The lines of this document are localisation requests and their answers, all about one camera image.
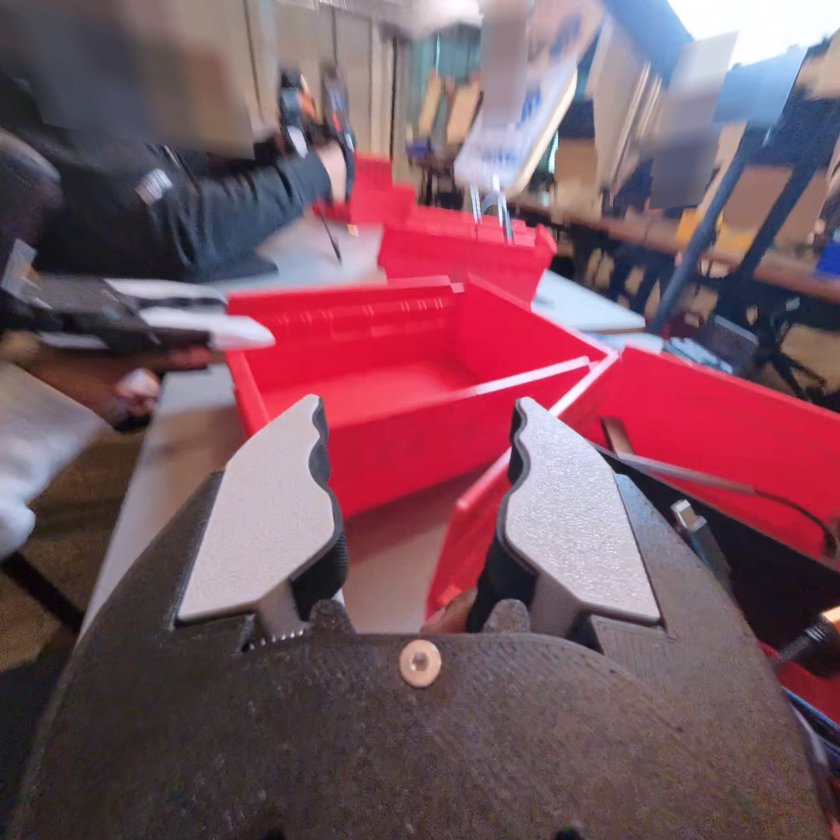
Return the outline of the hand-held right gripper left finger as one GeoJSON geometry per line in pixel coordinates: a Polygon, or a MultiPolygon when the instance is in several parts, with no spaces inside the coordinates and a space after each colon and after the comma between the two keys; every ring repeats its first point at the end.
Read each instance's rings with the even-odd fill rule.
{"type": "Polygon", "coordinates": [[[267,641],[285,641],[309,630],[316,604],[343,604],[350,561],[328,443],[323,399],[309,394],[227,462],[178,625],[252,616],[267,641]]]}

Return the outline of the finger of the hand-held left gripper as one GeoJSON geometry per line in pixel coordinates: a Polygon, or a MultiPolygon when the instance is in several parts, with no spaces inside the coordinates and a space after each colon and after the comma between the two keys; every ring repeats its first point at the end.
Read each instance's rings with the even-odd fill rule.
{"type": "Polygon", "coordinates": [[[201,331],[209,334],[214,351],[258,350],[276,344],[274,334],[262,323],[246,316],[232,316],[210,309],[147,308],[140,319],[156,329],[201,331]]]}
{"type": "Polygon", "coordinates": [[[193,283],[152,279],[109,279],[103,283],[120,300],[136,310],[151,308],[218,309],[226,297],[215,288],[193,283]]]}

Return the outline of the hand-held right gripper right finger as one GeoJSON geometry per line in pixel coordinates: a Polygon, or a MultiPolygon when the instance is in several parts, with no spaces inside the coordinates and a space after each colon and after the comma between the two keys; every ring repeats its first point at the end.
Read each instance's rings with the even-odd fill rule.
{"type": "Polygon", "coordinates": [[[509,466],[497,540],[526,574],[533,632],[570,637],[593,616],[661,624],[616,473],[596,448],[524,397],[513,410],[509,466]]]}

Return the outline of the red plastic bin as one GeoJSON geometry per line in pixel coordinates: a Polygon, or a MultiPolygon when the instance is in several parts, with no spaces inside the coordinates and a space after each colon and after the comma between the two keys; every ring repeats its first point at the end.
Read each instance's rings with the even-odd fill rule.
{"type": "Polygon", "coordinates": [[[377,226],[404,218],[415,201],[415,186],[394,180],[390,159],[357,153],[350,198],[337,205],[317,204],[312,211],[335,223],[377,226]]]}
{"type": "Polygon", "coordinates": [[[506,238],[495,217],[478,222],[467,213],[415,206],[384,223],[377,265],[388,280],[477,277],[529,305],[557,245],[542,225],[514,219],[511,232],[506,238]]]}
{"type": "Polygon", "coordinates": [[[645,350],[554,373],[531,371],[474,386],[444,426],[444,456],[483,445],[491,467],[455,504],[427,594],[435,614],[473,586],[503,494],[515,400],[532,396],[596,445],[620,423],[636,455],[755,489],[754,495],[683,478],[637,476],[664,515],[687,497],[730,563],[742,611],[766,650],[792,640],[838,606],[838,415],[734,377],[645,350]]]}
{"type": "Polygon", "coordinates": [[[477,277],[231,294],[275,344],[230,351],[247,438],[322,399],[349,518],[494,463],[514,403],[552,408],[616,353],[477,277]]]}

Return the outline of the person's left forearm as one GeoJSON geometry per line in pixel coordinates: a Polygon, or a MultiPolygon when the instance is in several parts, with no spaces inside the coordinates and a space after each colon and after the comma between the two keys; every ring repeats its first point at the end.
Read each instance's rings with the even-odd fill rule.
{"type": "Polygon", "coordinates": [[[1,365],[1,559],[35,527],[30,502],[109,425],[15,364],[1,365]]]}

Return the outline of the white usb adapter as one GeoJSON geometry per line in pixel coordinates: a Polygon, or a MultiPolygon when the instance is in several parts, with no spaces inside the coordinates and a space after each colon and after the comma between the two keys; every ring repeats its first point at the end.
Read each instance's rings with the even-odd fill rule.
{"type": "Polygon", "coordinates": [[[678,500],[671,506],[671,510],[677,531],[694,554],[708,567],[721,585],[729,587],[730,566],[709,522],[695,512],[687,499],[678,500]]]}

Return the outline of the person's left hand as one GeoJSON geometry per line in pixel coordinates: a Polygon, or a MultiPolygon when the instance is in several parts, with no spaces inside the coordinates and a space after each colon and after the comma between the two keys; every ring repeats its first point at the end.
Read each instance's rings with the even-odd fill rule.
{"type": "Polygon", "coordinates": [[[214,359],[215,353],[201,346],[132,354],[47,348],[18,364],[34,378],[118,427],[131,417],[154,414],[166,374],[203,371],[214,359]]]}

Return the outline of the person's right hand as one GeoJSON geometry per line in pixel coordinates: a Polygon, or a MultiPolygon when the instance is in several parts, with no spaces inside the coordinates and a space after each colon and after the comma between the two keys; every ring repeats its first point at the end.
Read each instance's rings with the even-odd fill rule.
{"type": "Polygon", "coordinates": [[[445,607],[438,610],[421,627],[420,634],[463,634],[467,632],[469,614],[476,601],[477,587],[459,593],[445,607]]]}

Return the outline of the instruction sheet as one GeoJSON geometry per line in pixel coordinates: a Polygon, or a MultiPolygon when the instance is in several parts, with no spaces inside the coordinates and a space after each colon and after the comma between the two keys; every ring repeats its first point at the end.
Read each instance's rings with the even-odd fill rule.
{"type": "Polygon", "coordinates": [[[459,186],[483,193],[521,192],[550,150],[576,93],[587,47],[547,51],[528,64],[521,96],[502,118],[482,106],[455,157],[459,186]]]}

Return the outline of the wooden top desk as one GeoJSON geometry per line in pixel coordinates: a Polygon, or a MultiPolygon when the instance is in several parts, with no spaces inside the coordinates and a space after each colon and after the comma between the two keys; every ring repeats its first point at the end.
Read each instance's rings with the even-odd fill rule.
{"type": "MultiPolygon", "coordinates": [[[[546,219],[559,228],[578,226],[640,245],[670,256],[680,256],[686,247],[677,239],[677,222],[659,216],[635,216],[626,219],[598,217],[577,206],[551,204],[548,194],[522,193],[508,199],[510,207],[546,219]]],[[[805,294],[833,305],[839,303],[839,278],[816,271],[811,266],[780,255],[767,255],[752,273],[752,279],[774,287],[805,294]]]]}

